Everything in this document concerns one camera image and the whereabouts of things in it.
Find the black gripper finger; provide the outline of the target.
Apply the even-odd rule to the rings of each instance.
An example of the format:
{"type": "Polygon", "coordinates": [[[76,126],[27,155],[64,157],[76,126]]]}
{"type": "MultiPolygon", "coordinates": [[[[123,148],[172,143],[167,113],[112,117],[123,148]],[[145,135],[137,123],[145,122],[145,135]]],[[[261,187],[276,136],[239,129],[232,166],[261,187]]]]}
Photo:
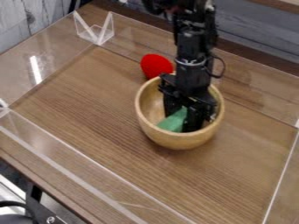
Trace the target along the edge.
{"type": "Polygon", "coordinates": [[[172,115],[181,109],[181,107],[187,106],[188,102],[181,97],[176,97],[171,94],[163,95],[163,107],[165,116],[172,115]]]}
{"type": "Polygon", "coordinates": [[[203,124],[212,120],[215,108],[209,105],[192,105],[187,108],[187,116],[183,120],[183,132],[193,132],[201,129],[203,124]]]}

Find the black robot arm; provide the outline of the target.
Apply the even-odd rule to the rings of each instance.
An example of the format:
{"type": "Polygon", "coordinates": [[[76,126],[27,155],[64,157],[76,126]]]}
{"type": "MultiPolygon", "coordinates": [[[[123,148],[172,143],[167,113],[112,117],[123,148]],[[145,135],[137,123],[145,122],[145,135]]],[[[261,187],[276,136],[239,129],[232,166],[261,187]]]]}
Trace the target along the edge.
{"type": "Polygon", "coordinates": [[[211,80],[221,76],[212,72],[217,56],[216,4],[213,0],[141,0],[153,15],[172,18],[176,45],[175,73],[159,75],[163,93],[164,120],[157,127],[179,133],[203,128],[211,122],[219,106],[212,96],[211,80]]]}

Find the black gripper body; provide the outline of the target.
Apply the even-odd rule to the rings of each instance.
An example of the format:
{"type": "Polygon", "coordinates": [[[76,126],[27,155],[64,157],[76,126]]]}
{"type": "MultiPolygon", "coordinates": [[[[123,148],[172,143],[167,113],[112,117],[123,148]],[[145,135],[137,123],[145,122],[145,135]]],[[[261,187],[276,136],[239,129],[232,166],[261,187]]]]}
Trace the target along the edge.
{"type": "Polygon", "coordinates": [[[175,63],[175,74],[160,74],[159,91],[163,95],[181,97],[188,102],[185,108],[197,104],[216,108],[216,99],[209,92],[211,79],[216,77],[212,73],[213,58],[200,57],[192,60],[176,58],[175,63]]]}

